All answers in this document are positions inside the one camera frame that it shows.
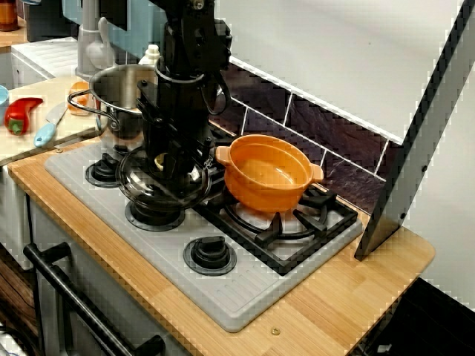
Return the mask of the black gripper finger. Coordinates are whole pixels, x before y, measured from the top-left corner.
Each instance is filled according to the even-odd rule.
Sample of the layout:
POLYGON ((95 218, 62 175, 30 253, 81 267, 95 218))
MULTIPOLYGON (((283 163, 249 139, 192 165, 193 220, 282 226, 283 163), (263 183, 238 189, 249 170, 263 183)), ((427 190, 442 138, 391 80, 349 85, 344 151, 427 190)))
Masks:
POLYGON ((163 126, 144 122, 143 148, 147 156, 148 164, 156 169, 163 169, 163 126))
POLYGON ((169 144, 165 154, 165 178, 179 184, 197 183, 201 182, 202 174, 190 153, 178 144, 169 144))

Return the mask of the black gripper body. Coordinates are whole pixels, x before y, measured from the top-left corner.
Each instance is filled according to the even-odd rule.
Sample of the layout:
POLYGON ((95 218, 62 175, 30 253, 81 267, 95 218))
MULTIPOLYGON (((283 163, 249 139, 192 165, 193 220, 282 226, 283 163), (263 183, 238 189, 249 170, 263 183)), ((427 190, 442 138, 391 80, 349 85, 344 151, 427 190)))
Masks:
POLYGON ((137 89, 142 123, 163 126, 163 153, 169 144, 178 144, 197 164, 204 165, 214 145, 209 116, 215 104, 215 80, 204 76, 188 84, 162 79, 154 84, 142 79, 137 89))

